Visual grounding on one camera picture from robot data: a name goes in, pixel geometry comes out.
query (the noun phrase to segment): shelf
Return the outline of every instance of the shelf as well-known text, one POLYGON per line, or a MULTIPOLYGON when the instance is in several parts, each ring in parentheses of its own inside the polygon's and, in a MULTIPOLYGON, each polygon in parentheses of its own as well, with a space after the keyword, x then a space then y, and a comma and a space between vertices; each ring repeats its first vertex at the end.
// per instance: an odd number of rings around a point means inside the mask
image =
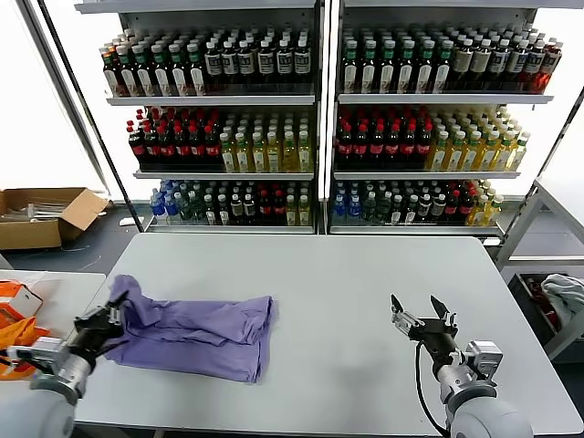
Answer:
POLYGON ((543 104, 554 97, 533 94, 339 94, 341 104, 392 104, 392 103, 529 103, 543 104))
POLYGON ((584 0, 345 0, 345 7, 507 7, 581 9, 584 0))
POLYGON ((480 237, 502 237, 498 226, 338 226, 330 227, 332 235, 470 235, 480 237))
POLYGON ((86 0, 75 4, 81 14, 208 11, 221 9, 307 9, 314 0, 86 0))
POLYGON ((520 172, 335 172, 337 180, 494 180, 514 179, 520 172))
POLYGON ((210 233, 221 235, 313 235, 311 226, 210 226, 151 224, 147 233, 210 233))
POLYGON ((314 173, 196 173, 196 172, 142 172, 139 180, 214 180, 214 181, 312 181, 314 173))
POLYGON ((192 97, 153 97, 153 98, 108 98, 112 106, 161 106, 161 107, 220 107, 256 105, 312 105, 314 95, 269 95, 269 96, 192 96, 192 97))

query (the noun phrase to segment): white cloth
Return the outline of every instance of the white cloth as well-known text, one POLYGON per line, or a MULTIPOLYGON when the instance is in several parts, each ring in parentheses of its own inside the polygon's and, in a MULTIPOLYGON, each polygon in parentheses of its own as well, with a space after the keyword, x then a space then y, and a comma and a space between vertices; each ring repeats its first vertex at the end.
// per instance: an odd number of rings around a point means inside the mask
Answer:
POLYGON ((551 274, 541 283, 541 288, 562 327, 584 309, 584 282, 578 278, 551 274))

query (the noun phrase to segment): purple cloth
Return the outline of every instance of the purple cloth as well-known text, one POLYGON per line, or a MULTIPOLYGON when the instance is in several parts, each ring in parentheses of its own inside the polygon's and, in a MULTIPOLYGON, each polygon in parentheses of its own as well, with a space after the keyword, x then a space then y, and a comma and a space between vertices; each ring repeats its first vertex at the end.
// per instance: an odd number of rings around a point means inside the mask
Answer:
POLYGON ((133 276, 116 276, 110 299, 122 306, 127 340, 106 353, 120 365, 194 372, 255 382, 267 362, 271 297, 231 301, 154 301, 133 276))

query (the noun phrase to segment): open cardboard box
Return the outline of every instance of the open cardboard box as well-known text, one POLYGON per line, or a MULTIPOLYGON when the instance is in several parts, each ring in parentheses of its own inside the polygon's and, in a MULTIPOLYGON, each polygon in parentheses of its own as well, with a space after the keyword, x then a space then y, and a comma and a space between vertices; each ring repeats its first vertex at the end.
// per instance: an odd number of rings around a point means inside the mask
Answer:
POLYGON ((14 189, 0 192, 0 214, 29 203, 68 203, 58 219, 0 222, 0 249, 50 248, 76 239, 88 229, 108 201, 84 188, 14 189))

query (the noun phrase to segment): orange bag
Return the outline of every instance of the orange bag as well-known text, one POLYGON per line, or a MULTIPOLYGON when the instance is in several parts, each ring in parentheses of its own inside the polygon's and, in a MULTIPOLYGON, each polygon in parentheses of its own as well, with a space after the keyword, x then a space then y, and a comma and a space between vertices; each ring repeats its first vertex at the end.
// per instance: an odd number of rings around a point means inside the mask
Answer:
MULTIPOLYGON (((35 317, 22 319, 7 327, 0 328, 0 349, 7 349, 13 345, 31 346, 41 336, 47 336, 50 331, 36 327, 35 317)), ((28 377, 36 370, 27 363, 17 366, 14 370, 5 374, 7 365, 0 364, 0 381, 17 381, 28 377)))

